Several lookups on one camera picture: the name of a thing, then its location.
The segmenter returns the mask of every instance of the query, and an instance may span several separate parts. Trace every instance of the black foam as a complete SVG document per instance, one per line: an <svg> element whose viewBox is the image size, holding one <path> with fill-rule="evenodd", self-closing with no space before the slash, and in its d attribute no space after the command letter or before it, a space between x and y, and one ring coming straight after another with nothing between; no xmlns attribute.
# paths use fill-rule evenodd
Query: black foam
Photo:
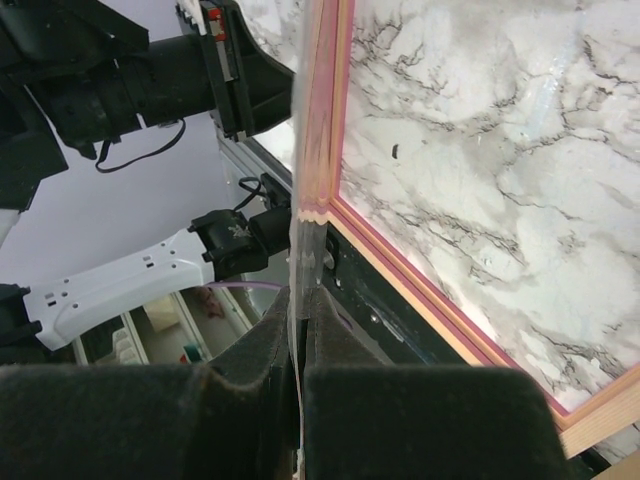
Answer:
<svg viewBox="0 0 640 480"><path fill-rule="evenodd" d="M509 369L313 367L307 478L567 480L535 382Z"/></svg>

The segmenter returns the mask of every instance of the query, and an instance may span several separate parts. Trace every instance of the marble pattern panel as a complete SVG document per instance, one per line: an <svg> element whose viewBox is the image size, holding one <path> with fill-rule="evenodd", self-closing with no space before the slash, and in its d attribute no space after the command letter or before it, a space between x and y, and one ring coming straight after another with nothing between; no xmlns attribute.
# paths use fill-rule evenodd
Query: marble pattern panel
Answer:
<svg viewBox="0 0 640 480"><path fill-rule="evenodd" d="M238 0L238 5L258 45L291 71L297 71L304 0ZM254 138L292 169L295 132L291 119Z"/></svg>
<svg viewBox="0 0 640 480"><path fill-rule="evenodd" d="M640 360L638 18L356 4L342 197L569 411Z"/></svg>

